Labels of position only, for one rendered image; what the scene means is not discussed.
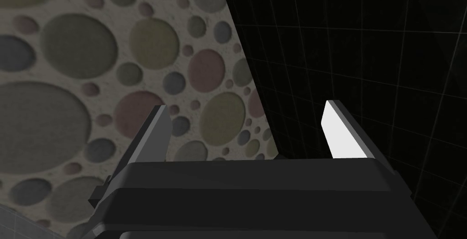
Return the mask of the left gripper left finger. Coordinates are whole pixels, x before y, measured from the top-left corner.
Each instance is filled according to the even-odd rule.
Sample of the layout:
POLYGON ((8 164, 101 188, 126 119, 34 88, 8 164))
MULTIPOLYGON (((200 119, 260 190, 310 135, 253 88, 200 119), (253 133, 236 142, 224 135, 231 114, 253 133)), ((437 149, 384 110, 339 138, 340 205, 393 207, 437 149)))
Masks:
POLYGON ((130 163, 163 162, 171 133, 172 122, 167 106, 154 106, 121 157, 116 174, 130 163))

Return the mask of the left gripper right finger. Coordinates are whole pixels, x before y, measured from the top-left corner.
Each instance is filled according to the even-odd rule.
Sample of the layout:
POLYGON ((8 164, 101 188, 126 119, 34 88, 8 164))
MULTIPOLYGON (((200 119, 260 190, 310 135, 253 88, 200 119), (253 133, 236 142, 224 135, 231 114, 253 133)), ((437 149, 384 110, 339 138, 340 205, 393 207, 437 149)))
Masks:
POLYGON ((339 100, 325 103, 321 126, 332 158, 373 158, 390 167, 380 149, 339 100))

